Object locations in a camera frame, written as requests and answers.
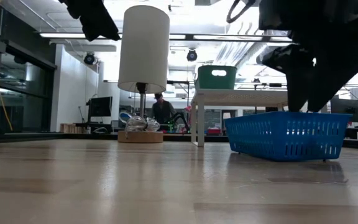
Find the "ceiling light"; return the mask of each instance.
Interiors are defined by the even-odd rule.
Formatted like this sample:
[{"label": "ceiling light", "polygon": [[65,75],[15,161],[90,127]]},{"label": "ceiling light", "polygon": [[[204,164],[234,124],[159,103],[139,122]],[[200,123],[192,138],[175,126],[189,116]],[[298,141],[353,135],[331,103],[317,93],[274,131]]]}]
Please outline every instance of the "ceiling light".
[{"label": "ceiling light", "polygon": [[[49,39],[85,39],[85,34],[82,33],[63,33],[63,32],[54,32],[54,33],[40,33],[41,37]],[[172,34],[169,35],[169,39],[173,40],[184,40],[186,35]]]},{"label": "ceiling light", "polygon": [[292,43],[279,43],[279,42],[274,42],[274,43],[267,43],[267,45],[269,47],[285,47],[285,46],[288,46]]},{"label": "ceiling light", "polygon": [[183,50],[183,51],[187,51],[189,48],[188,47],[184,47],[184,46],[169,46],[170,50]]},{"label": "ceiling light", "polygon": [[292,43],[288,37],[268,35],[195,35],[196,40]]}]

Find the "computer monitor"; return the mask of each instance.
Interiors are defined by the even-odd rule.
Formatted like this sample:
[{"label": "computer monitor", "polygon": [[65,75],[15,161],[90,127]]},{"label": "computer monitor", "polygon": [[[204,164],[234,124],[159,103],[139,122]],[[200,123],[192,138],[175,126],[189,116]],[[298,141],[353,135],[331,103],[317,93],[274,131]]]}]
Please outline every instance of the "computer monitor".
[{"label": "computer monitor", "polygon": [[89,116],[111,116],[112,97],[92,98],[89,100]]},{"label": "computer monitor", "polygon": [[276,112],[276,111],[278,111],[278,108],[276,108],[276,107],[266,107],[266,113],[267,112]]},{"label": "computer monitor", "polygon": [[333,98],[331,100],[331,112],[339,114],[351,114],[351,122],[358,123],[358,100],[344,100]]}]

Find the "wooden floor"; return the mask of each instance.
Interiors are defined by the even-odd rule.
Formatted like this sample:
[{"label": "wooden floor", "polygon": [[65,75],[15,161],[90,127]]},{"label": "wooden floor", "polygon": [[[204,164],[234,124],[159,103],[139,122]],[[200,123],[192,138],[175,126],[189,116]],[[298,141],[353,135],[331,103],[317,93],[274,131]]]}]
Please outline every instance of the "wooden floor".
[{"label": "wooden floor", "polygon": [[228,143],[0,144],[0,223],[358,223],[358,150],[278,163]]}]

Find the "table leg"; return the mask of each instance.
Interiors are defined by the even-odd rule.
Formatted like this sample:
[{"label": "table leg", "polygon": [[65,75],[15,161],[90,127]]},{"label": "table leg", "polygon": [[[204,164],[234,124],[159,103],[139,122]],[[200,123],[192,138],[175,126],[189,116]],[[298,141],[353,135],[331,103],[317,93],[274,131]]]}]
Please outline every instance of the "table leg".
[{"label": "table leg", "polygon": [[197,104],[192,103],[191,104],[191,142],[195,143],[197,142]]},{"label": "table leg", "polygon": [[198,99],[197,110],[197,130],[198,130],[198,147],[204,147],[204,95],[200,94]]}]

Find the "security camera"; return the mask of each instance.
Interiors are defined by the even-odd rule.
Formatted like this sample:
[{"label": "security camera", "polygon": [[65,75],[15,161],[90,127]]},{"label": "security camera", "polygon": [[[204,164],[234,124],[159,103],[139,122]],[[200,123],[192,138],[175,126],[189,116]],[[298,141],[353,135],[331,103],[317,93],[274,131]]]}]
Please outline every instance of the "security camera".
[{"label": "security camera", "polygon": [[84,58],[84,63],[87,65],[94,65],[96,62],[97,59],[94,56],[94,52],[88,52]]},{"label": "security camera", "polygon": [[194,62],[197,60],[197,53],[195,49],[190,49],[187,53],[187,61]]}]

